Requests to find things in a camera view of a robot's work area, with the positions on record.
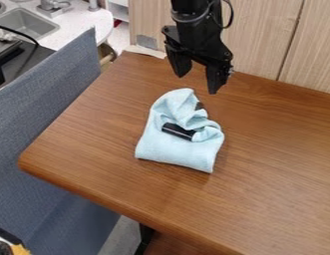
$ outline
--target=crumpled towel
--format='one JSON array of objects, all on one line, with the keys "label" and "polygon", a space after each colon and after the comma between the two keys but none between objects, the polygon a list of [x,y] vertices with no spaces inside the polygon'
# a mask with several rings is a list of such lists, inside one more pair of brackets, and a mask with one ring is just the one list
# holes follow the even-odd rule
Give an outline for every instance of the crumpled towel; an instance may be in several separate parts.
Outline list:
[{"label": "crumpled towel", "polygon": [[[207,118],[206,110],[195,109],[198,103],[192,89],[175,90],[160,97],[151,108],[135,157],[212,173],[224,134],[219,124]],[[191,141],[185,140],[163,132],[165,123],[196,130],[196,133]]]}]

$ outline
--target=white countertop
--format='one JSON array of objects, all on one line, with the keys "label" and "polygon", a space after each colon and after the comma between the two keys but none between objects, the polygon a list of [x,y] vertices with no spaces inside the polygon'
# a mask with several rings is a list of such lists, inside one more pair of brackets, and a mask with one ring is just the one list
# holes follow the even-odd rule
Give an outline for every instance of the white countertop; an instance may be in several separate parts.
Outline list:
[{"label": "white countertop", "polygon": [[97,45],[101,45],[107,40],[114,28],[114,18],[111,12],[105,9],[90,12],[88,10],[89,3],[82,0],[71,1],[74,9],[54,19],[50,19],[36,10],[36,7],[40,4],[40,0],[23,3],[15,3],[10,0],[1,0],[1,2],[7,7],[5,13],[21,7],[58,24],[60,26],[58,31],[38,41],[40,45],[55,51],[58,51],[92,27],[96,28]]}]

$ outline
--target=brown wooden tabletop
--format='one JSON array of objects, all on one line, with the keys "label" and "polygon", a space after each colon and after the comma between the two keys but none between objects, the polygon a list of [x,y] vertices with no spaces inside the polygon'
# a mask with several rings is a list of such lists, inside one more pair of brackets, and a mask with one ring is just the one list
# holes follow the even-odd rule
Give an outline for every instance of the brown wooden tabletop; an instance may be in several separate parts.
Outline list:
[{"label": "brown wooden tabletop", "polygon": [[[153,102],[184,87],[223,127],[213,174],[134,158]],[[200,67],[123,53],[19,165],[205,254],[330,255],[330,95],[238,73],[210,96]]]}]

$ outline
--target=gray fabric partition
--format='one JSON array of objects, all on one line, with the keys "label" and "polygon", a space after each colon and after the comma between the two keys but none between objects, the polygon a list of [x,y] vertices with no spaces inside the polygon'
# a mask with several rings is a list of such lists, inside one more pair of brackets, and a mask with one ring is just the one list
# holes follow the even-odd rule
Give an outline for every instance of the gray fabric partition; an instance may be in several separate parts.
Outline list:
[{"label": "gray fabric partition", "polygon": [[92,29],[0,91],[0,227],[33,254],[97,254],[119,218],[16,166],[20,153],[99,74]]}]

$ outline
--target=cabinet door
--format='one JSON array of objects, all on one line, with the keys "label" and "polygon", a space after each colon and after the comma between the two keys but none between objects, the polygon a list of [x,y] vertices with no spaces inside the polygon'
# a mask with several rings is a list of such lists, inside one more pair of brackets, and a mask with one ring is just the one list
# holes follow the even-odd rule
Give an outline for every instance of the cabinet door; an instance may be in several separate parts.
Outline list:
[{"label": "cabinet door", "polygon": [[170,0],[130,0],[130,29],[132,44],[155,50],[165,50],[161,29],[171,25]]},{"label": "cabinet door", "polygon": [[306,0],[280,81],[330,93],[330,0]]},{"label": "cabinet door", "polygon": [[[231,0],[235,17],[222,38],[236,71],[277,80],[293,37],[302,0]],[[224,22],[228,8],[223,4]]]},{"label": "cabinet door", "polygon": [[[277,80],[295,31],[303,0],[231,0],[235,18],[223,41],[234,54],[235,70]],[[161,28],[172,24],[170,0],[132,0],[132,43],[153,38],[164,49]],[[223,4],[224,22],[229,10]]]}]

